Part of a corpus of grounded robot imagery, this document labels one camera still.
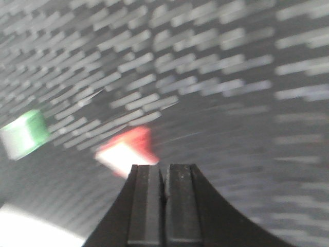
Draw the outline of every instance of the green object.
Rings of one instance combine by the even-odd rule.
[[[19,160],[48,141],[49,132],[39,110],[24,113],[0,131],[11,160]]]

